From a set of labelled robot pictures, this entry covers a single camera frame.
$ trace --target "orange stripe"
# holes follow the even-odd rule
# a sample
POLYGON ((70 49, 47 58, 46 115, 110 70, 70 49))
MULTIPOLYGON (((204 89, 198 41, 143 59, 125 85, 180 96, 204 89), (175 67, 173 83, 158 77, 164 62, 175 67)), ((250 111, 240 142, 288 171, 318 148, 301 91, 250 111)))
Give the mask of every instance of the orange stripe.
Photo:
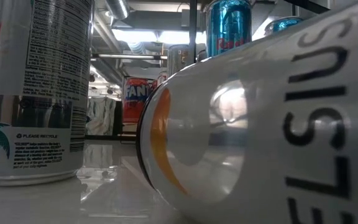
POLYGON ((170 105, 171 96, 169 90, 164 89, 157 103, 157 106, 155 107, 152 128, 150 132, 150 142, 152 145, 154 158, 166 178, 173 185, 178 187, 184 194, 187 194, 186 189, 179 183, 179 180, 173 173, 167 156, 167 120, 170 105))

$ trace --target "can lid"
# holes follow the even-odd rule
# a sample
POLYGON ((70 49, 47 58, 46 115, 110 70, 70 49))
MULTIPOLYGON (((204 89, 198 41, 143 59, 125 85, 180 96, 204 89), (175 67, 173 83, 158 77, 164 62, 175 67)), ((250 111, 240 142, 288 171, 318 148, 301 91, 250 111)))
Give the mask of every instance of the can lid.
POLYGON ((188 44, 175 44, 175 45, 170 46, 168 49, 172 49, 174 47, 189 47, 189 45, 188 44))
MULTIPOLYGON (((204 12, 208 12, 213 5, 215 5, 217 2, 220 2, 220 1, 230 1, 230 0, 214 0, 214 1, 211 1, 211 3, 208 4, 207 7, 205 7, 204 9, 204 12)), ((245 1, 245 2, 248 2, 251 7, 254 6, 256 0, 232 0, 232 1, 245 1)))

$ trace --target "can bottom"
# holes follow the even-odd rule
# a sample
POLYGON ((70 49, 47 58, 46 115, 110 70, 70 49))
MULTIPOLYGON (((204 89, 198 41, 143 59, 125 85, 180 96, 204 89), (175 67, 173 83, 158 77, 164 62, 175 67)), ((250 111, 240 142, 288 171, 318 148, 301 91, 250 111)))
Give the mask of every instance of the can bottom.
POLYGON ((0 177, 0 186, 23 186, 23 185, 34 185, 34 184, 44 184, 49 182, 55 182, 59 180, 68 179, 75 176, 77 170, 71 170, 68 172, 62 172, 57 174, 45 174, 45 175, 30 175, 24 177, 0 177))

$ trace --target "celsius can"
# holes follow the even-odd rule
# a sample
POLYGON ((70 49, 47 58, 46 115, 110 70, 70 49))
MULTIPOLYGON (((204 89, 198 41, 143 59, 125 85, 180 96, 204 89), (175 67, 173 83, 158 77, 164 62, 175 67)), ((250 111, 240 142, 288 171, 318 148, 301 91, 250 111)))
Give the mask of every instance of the celsius can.
POLYGON ((150 183, 200 223, 357 224, 358 1, 178 72, 142 118, 150 183))
POLYGON ((92 0, 0 0, 0 185, 82 166, 92 0))
POLYGON ((150 95, 150 85, 145 78, 128 78, 124 84, 124 111, 122 122, 136 124, 150 95))
POLYGON ((251 41, 248 0, 215 0, 206 11, 206 51, 212 57, 251 41))
POLYGON ((189 56, 189 45, 176 44, 168 49, 168 77, 186 67, 187 57, 189 56))
POLYGON ((288 16, 270 22, 265 28, 265 35, 270 35, 281 30, 285 30, 290 26, 294 26, 302 22, 303 19, 296 16, 288 16))

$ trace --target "beverage can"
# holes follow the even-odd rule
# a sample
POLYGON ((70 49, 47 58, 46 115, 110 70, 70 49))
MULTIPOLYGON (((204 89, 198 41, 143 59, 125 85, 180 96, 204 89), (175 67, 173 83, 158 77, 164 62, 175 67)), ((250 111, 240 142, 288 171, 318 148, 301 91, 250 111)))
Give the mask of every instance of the beverage can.
POLYGON ((358 223, 358 1, 170 77, 140 166, 200 223, 358 223))
POLYGON ((206 51, 212 57, 251 41, 248 0, 215 0, 206 11, 206 51))
POLYGON ((167 71, 160 72, 158 75, 158 78, 157 78, 157 86, 161 85, 161 83, 163 83, 165 80, 167 80, 167 78, 168 78, 167 71))
POLYGON ((270 35, 276 32, 279 32, 281 30, 285 30, 291 26, 297 25, 300 22, 302 22, 303 19, 297 17, 297 16, 288 16, 284 18, 280 18, 277 20, 274 20, 267 24, 265 28, 265 35, 270 35))
POLYGON ((150 84, 150 92, 153 92, 158 86, 158 80, 153 80, 153 82, 150 84))
POLYGON ((145 78, 128 78, 124 85, 124 111, 122 122, 136 124, 150 95, 150 85, 145 78))
POLYGON ((186 67, 186 61, 189 56, 189 45, 176 44, 168 49, 168 77, 186 67))
POLYGON ((197 62, 201 62, 204 59, 206 59, 206 50, 202 50, 197 54, 197 62))
POLYGON ((0 185, 82 166, 92 0, 0 0, 0 185))

